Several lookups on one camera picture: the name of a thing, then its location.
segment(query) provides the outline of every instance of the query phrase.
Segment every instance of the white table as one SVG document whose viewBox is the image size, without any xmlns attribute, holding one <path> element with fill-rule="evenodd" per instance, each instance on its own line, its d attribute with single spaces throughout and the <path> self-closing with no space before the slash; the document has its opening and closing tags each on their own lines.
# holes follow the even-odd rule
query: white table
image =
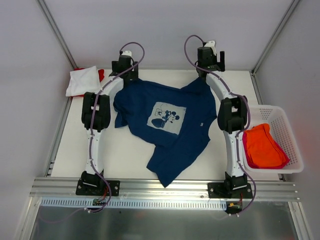
<svg viewBox="0 0 320 240">
<path fill-rule="evenodd" d="M 110 70 L 104 73 L 106 82 Z M 249 105 L 257 105 L 256 94 L 248 71 L 219 72 L 229 87 L 238 94 L 245 95 Z M 182 88 L 198 77 L 195 70 L 139 70 L 142 80 Z M 217 114 L 220 102 L 215 96 Z M 103 162 L 104 177 L 119 179 L 157 179 L 146 166 L 151 158 L 154 145 L 130 133 L 129 128 L 115 128 L 116 112 L 111 101 L 111 122 L 104 136 Z M 81 122 L 82 97 L 74 97 L 67 117 L 60 146 L 51 173 L 52 177 L 80 177 L 87 162 L 87 135 Z M 209 129 L 211 141 L 196 161 L 185 169 L 178 180 L 224 180 L 227 167 L 226 142 L 223 132 L 215 120 Z M 260 181 L 278 181 L 276 173 L 249 174 Z"/>
</svg>

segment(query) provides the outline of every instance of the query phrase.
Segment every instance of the t-shirt print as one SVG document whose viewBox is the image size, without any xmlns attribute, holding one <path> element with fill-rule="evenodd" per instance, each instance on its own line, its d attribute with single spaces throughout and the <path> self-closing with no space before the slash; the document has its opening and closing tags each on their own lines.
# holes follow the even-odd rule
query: t-shirt print
<svg viewBox="0 0 320 240">
<path fill-rule="evenodd" d="M 184 122 L 186 108 L 170 103 L 156 102 L 148 118 L 149 127 L 179 135 Z"/>
</svg>

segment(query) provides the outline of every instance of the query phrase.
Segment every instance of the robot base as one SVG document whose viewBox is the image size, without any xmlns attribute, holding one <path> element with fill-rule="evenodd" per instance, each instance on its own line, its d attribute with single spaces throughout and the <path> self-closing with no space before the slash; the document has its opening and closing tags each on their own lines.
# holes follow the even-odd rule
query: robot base
<svg viewBox="0 0 320 240">
<path fill-rule="evenodd" d="M 227 191 L 223 182 L 210 182 L 208 183 L 208 195 L 210 199 L 240 199 L 241 194 L 243 199 L 252 199 L 252 189 L 250 183 L 246 187 L 236 190 Z"/>
<path fill-rule="evenodd" d="M 225 173 L 224 182 L 210 182 L 207 186 L 210 199 L 240 199 L 241 194 L 244 199 L 253 198 L 251 185 L 247 181 L 246 174 L 231 177 Z"/>
<path fill-rule="evenodd" d="M 108 180 L 108 183 L 111 188 L 111 196 L 119 196 L 120 181 Z M 78 196 L 102 196 L 105 189 L 108 189 L 105 182 L 97 174 L 93 175 L 84 171 L 78 180 L 75 194 Z"/>
</svg>

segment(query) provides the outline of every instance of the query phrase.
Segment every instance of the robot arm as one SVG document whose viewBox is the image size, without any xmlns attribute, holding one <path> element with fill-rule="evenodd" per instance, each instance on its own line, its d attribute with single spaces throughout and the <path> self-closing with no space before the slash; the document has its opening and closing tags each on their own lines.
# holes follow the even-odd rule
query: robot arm
<svg viewBox="0 0 320 240">
<path fill-rule="evenodd" d="M 230 183 L 230 190 L 245 188 L 248 184 L 247 177 L 239 167 L 239 163 L 243 166 L 243 148 L 239 147 L 239 161 L 237 157 L 236 135 L 244 127 L 246 119 L 246 107 L 242 100 L 230 94 L 222 82 L 212 74 L 206 75 L 206 83 L 212 88 L 221 102 L 218 113 L 218 125 L 223 130 L 223 135 L 226 143 L 226 180 L 232 181 Z"/>
<path fill-rule="evenodd" d="M 109 76 L 107 84 L 103 87 L 102 92 L 98 92 L 98 100 L 95 108 L 93 126 L 91 130 L 91 121 L 93 117 L 93 109 L 97 95 L 93 92 L 86 92 L 83 97 L 81 121 L 86 128 L 87 134 L 87 162 L 84 172 L 77 184 L 77 195 L 100 196 L 104 192 L 105 183 L 96 174 L 95 170 L 103 176 L 104 163 L 101 156 L 103 148 L 103 135 L 108 128 L 111 119 L 110 99 L 113 99 L 117 92 L 125 87 L 130 80 L 138 78 L 138 66 L 132 71 L 128 71 L 120 77 L 114 79 L 118 73 L 132 67 L 131 51 L 122 51 L 119 61 L 112 62 L 112 73 Z"/>
<path fill-rule="evenodd" d="M 226 142 L 227 167 L 225 172 L 224 187 L 215 190 L 221 195 L 230 195 L 232 191 L 246 188 L 248 185 L 247 175 L 242 171 L 243 148 L 237 149 L 236 136 L 242 139 L 247 123 L 247 108 L 243 97 L 233 94 L 227 84 L 213 71 L 225 71 L 225 52 L 220 52 L 218 62 L 216 42 L 214 40 L 203 42 L 203 46 L 197 49 L 197 69 L 199 77 L 216 93 L 221 102 L 218 113 L 218 126 L 223 131 Z"/>
</svg>

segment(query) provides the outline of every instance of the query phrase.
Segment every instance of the black mounting bracket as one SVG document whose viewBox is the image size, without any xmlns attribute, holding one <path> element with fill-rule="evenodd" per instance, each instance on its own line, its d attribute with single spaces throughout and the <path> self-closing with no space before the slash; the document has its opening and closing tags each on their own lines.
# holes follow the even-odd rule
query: black mounting bracket
<svg viewBox="0 0 320 240">
<path fill-rule="evenodd" d="M 86 92 L 83 97 L 81 121 L 84 127 L 90 129 L 93 107 L 95 104 L 96 94 L 93 92 Z M 110 124 L 110 97 L 108 95 L 99 95 L 97 106 L 93 120 L 93 129 L 101 132 L 102 129 L 106 129 Z"/>
<path fill-rule="evenodd" d="M 212 48 L 209 46 L 205 46 L 205 44 L 206 43 L 204 42 L 203 46 L 198 47 L 198 50 L 197 50 L 198 67 L 209 70 L 211 72 L 214 72 L 214 71 L 224 72 L 226 70 L 225 52 L 224 51 L 220 52 L 220 62 L 218 62 L 217 55 L 214 54 L 214 51 L 212 50 Z M 206 78 L 207 73 L 205 71 L 202 71 L 199 69 L 196 69 L 196 71 L 199 77 Z"/>
<path fill-rule="evenodd" d="M 122 52 L 120 52 L 118 61 L 111 62 L 112 73 L 110 74 L 110 76 L 116 76 L 119 73 L 122 73 L 123 71 L 131 68 L 133 65 L 138 63 L 137 61 L 133 61 L 131 56 L 121 54 Z M 137 65 L 131 71 L 128 71 L 125 74 L 121 75 L 121 78 L 123 79 L 123 87 L 126 87 L 129 84 L 130 80 L 136 80 L 138 79 L 138 77 L 139 68 Z"/>
<path fill-rule="evenodd" d="M 251 185 L 248 183 L 246 174 L 242 176 L 229 176 L 226 172 L 223 182 L 208 183 L 209 198 L 225 198 L 225 199 L 252 199 Z"/>
<path fill-rule="evenodd" d="M 120 181 L 108 180 L 108 184 L 111 188 L 111 196 L 119 196 Z M 109 196 L 109 190 L 105 182 L 97 174 L 89 174 L 84 171 L 81 174 L 81 178 L 78 180 L 75 194 L 78 196 L 102 196 L 107 190 L 107 196 Z"/>
<path fill-rule="evenodd" d="M 243 130 L 247 124 L 247 107 L 244 100 L 240 97 L 222 99 L 217 120 L 219 128 L 229 134 Z"/>
</svg>

